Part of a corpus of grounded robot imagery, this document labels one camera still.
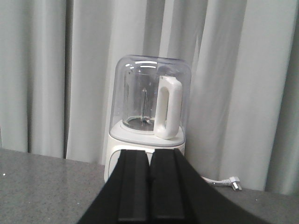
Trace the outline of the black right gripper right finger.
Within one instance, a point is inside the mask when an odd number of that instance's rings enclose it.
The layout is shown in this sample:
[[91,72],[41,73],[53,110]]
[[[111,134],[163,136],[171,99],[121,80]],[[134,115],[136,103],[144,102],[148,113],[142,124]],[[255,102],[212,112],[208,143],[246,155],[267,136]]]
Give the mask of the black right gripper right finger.
[[152,224],[264,224],[209,186],[177,149],[157,149],[150,163]]

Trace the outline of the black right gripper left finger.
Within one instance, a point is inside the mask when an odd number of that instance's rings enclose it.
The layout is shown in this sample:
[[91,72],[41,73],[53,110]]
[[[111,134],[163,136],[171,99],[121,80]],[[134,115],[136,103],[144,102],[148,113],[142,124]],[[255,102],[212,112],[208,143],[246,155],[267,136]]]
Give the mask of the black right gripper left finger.
[[144,151],[121,151],[112,174],[79,223],[149,223],[149,161]]

